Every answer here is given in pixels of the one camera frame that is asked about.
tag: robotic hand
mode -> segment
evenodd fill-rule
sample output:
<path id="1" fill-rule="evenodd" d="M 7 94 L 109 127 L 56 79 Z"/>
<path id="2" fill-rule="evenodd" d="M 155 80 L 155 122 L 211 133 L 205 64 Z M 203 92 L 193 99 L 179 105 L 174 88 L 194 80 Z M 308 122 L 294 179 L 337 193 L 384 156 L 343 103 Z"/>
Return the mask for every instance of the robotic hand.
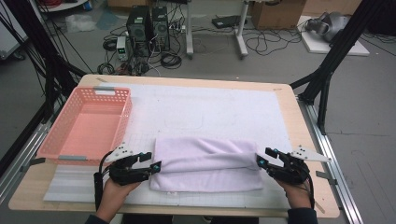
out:
<path id="1" fill-rule="evenodd" d="M 95 206 L 99 208 L 103 196 L 103 176 L 109 173 L 110 178 L 119 185 L 127 185 L 136 182 L 148 180 L 151 175 L 161 171 L 161 161 L 151 164 L 147 168 L 132 169 L 132 166 L 138 161 L 148 161 L 151 159 L 151 152 L 146 154 L 140 153 L 133 155 L 131 150 L 127 150 L 125 143 L 116 147 L 114 151 L 108 152 L 101 160 L 99 172 L 93 175 L 93 183 L 95 187 Z M 102 172 L 104 162 L 112 162 Z"/>
<path id="2" fill-rule="evenodd" d="M 311 207 L 314 208 L 314 185 L 311 175 L 309 174 L 308 166 L 305 164 L 304 160 L 331 161 L 331 159 L 311 150 L 304 149 L 302 147 L 287 154 L 277 149 L 271 149 L 267 147 L 265 149 L 265 154 L 283 161 L 283 167 L 281 167 L 273 165 L 269 163 L 269 161 L 265 158 L 257 155 L 257 164 L 259 165 L 259 167 L 266 170 L 267 174 L 272 178 L 293 186 L 298 186 L 302 184 L 305 185 L 305 182 L 308 181 L 309 188 L 307 186 L 305 186 L 305 188 L 310 194 Z"/>

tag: plastic crate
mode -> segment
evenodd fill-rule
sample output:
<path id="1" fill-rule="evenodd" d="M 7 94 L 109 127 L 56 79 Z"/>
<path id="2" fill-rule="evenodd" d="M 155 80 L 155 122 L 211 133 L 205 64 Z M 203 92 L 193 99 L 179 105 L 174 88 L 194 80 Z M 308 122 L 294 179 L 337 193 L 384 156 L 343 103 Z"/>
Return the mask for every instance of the plastic crate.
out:
<path id="1" fill-rule="evenodd" d="M 121 144 L 132 110 L 127 88 L 76 87 L 37 151 L 59 164 L 97 165 Z"/>

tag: folded towel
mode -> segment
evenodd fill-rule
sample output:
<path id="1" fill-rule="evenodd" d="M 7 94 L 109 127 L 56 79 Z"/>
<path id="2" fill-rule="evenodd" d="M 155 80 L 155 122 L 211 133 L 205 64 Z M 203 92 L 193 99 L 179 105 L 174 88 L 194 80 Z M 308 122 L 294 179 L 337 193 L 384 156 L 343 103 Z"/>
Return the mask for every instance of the folded towel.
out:
<path id="1" fill-rule="evenodd" d="M 170 192 L 262 189 L 256 152 L 256 144 L 244 140 L 157 138 L 153 162 L 162 161 L 162 168 L 151 177 L 150 188 Z"/>

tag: human hand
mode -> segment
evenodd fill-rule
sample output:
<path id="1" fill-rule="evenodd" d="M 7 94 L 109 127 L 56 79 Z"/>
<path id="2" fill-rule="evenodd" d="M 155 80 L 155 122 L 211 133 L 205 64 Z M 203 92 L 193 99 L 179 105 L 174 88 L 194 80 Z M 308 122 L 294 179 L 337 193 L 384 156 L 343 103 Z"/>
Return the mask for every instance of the human hand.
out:
<path id="1" fill-rule="evenodd" d="M 122 207 L 129 192 L 139 185 L 140 182 L 121 186 L 109 178 L 105 184 L 102 201 L 96 216 L 109 223 Z"/>
<path id="2" fill-rule="evenodd" d="M 305 189 L 305 185 L 290 185 L 280 180 L 275 181 L 282 187 L 288 196 L 289 205 L 291 208 L 311 208 L 309 200 L 309 187 Z"/>

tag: gray floor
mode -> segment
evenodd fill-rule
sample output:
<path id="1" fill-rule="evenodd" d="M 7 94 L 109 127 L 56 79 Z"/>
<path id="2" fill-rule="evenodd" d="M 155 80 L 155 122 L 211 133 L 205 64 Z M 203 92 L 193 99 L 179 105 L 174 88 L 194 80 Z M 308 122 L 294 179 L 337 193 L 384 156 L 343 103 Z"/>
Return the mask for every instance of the gray floor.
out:
<path id="1" fill-rule="evenodd" d="M 67 14 L 85 13 L 80 9 L 54 15 L 59 20 Z M 108 17 L 102 9 L 91 11 L 95 21 Z M 125 23 L 115 19 L 107 28 L 92 32 L 67 34 L 92 70 L 104 61 L 103 37 Z M 212 27 L 210 18 L 193 20 L 193 24 Z M 182 77 L 248 82 L 291 83 L 315 71 L 325 55 L 308 53 L 302 42 L 260 56 L 250 50 L 240 60 L 231 35 L 194 33 L 195 53 L 192 60 L 182 54 L 177 70 L 158 68 L 148 77 Z M 371 39 L 396 54 L 396 44 Z M 347 56 L 336 70 L 330 89 L 326 130 L 345 179 L 365 223 L 394 223 L 396 220 L 396 180 L 392 164 L 396 161 L 396 60 L 391 54 L 364 40 L 369 57 Z M 88 70 L 75 53 L 66 47 L 69 60 Z M 35 72 L 28 60 L 0 63 L 0 156 L 9 149 L 27 122 L 44 102 Z M 295 90 L 300 93 L 303 88 Z M 83 223 L 86 213 L 20 212 L 7 208 L 10 195 L 0 205 L 0 223 Z M 321 219 L 320 223 L 347 223 L 343 215 L 337 219 Z M 176 217 L 176 223 L 203 223 L 200 217 Z M 261 223 L 286 223 L 284 218 L 261 218 Z"/>

